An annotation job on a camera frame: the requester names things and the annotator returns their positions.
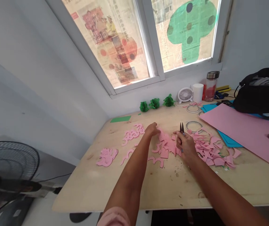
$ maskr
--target black backpack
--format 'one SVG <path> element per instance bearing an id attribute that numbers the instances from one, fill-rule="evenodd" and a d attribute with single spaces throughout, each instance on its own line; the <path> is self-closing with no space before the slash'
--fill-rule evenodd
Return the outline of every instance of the black backpack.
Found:
<path id="1" fill-rule="evenodd" d="M 269 113 L 269 85 L 249 85 L 256 75 L 260 78 L 269 77 L 269 68 L 264 68 L 257 73 L 250 74 L 239 83 L 238 87 L 240 89 L 233 102 L 233 106 L 239 112 L 259 114 L 264 119 L 269 119 L 269 116 L 263 115 L 264 113 Z"/>

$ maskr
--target window frame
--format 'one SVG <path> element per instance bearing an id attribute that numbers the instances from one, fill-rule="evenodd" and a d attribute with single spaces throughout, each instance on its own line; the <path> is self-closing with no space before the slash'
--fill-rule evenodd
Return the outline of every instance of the window frame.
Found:
<path id="1" fill-rule="evenodd" d="M 231 10 L 231 3 L 233 0 L 221 0 L 220 7 L 218 9 L 219 17 L 213 40 L 214 47 L 212 48 L 212 57 L 205 60 L 200 60 L 198 62 L 193 62 L 189 65 L 172 69 L 166 72 L 164 72 L 162 65 L 162 58 L 158 43 L 154 16 L 153 13 L 148 13 L 153 11 L 151 0 L 133 0 L 146 54 L 148 70 L 151 77 L 116 89 L 113 88 L 97 58 L 85 41 L 77 25 L 74 23 L 63 2 L 61 0 L 45 1 L 52 9 L 53 13 L 79 50 L 80 54 L 91 67 L 92 71 L 112 99 L 115 99 L 124 92 L 147 86 L 156 82 L 161 82 L 173 76 L 178 76 L 181 74 L 185 75 L 186 73 L 196 69 L 201 70 L 204 68 L 206 70 L 208 67 L 216 64 L 219 67 L 217 70 L 222 69 L 222 64 L 220 64 L 220 61 L 229 13 Z"/>

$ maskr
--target red water bottle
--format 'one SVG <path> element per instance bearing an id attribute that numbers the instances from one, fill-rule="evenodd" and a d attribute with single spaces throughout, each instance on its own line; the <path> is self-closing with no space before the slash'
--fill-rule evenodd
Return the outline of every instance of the red water bottle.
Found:
<path id="1" fill-rule="evenodd" d="M 219 71 L 212 71 L 207 73 L 207 80 L 205 85 L 205 101 L 207 102 L 211 102 L 214 99 L 218 77 Z"/>

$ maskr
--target small white fan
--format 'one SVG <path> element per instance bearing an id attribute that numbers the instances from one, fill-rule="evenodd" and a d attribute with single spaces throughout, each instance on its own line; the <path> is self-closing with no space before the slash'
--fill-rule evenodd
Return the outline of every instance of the small white fan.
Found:
<path id="1" fill-rule="evenodd" d="M 182 102 L 192 101 L 192 97 L 193 97 L 192 89 L 188 87 L 183 88 L 178 92 L 178 99 L 179 99 L 178 103 L 181 104 Z"/>

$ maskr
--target green paper tree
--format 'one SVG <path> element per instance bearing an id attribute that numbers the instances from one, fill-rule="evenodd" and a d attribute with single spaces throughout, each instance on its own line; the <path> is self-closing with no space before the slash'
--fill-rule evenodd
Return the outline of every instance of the green paper tree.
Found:
<path id="1" fill-rule="evenodd" d="M 163 105 L 166 107 L 174 106 L 175 100 L 172 99 L 171 94 L 169 94 L 168 97 L 165 98 Z"/>
<path id="2" fill-rule="evenodd" d="M 200 39 L 215 26 L 217 10 L 207 0 L 192 0 L 181 5 L 171 16 L 167 37 L 172 44 L 182 44 L 182 60 L 189 64 L 198 60 Z"/>
<path id="3" fill-rule="evenodd" d="M 149 110 L 146 101 L 141 102 L 140 110 L 141 110 L 142 112 L 146 112 L 146 111 Z"/>
<path id="4" fill-rule="evenodd" d="M 160 99 L 154 98 L 150 101 L 150 109 L 158 109 L 160 107 Z"/>

